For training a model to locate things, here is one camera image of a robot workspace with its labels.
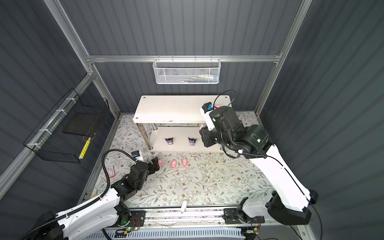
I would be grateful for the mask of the black purple figurine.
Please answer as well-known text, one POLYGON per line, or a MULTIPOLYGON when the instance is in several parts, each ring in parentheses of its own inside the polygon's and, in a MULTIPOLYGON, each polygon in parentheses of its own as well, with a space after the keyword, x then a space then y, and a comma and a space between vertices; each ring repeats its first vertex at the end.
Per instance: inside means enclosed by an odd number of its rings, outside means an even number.
POLYGON ((197 139, 195 138, 188 138, 190 146, 194 147, 196 145, 197 139))
POLYGON ((173 146, 174 145, 174 138, 165 138, 167 144, 169 146, 173 146))

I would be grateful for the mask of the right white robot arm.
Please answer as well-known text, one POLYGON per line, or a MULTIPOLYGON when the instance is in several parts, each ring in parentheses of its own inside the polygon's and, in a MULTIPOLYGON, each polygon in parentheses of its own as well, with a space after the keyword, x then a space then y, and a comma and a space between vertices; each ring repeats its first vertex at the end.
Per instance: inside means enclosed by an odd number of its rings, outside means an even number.
POLYGON ((221 145, 252 162, 268 179, 274 191, 265 204, 268 214, 283 225, 307 225, 309 210, 319 197, 307 189, 288 167, 268 132, 260 125, 246 127, 229 106, 214 107, 211 102, 200 109, 205 126, 199 133, 206 148, 221 145))

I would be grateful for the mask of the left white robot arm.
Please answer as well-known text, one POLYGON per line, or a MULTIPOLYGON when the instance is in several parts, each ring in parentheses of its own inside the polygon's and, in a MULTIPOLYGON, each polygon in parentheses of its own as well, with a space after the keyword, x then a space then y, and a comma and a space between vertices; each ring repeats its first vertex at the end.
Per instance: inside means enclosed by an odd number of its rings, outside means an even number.
POLYGON ((142 189, 149 175, 160 169, 159 160, 136 161, 129 174, 100 194, 78 206, 41 215, 24 240, 82 240, 107 227, 125 227, 132 217, 125 201, 142 189))

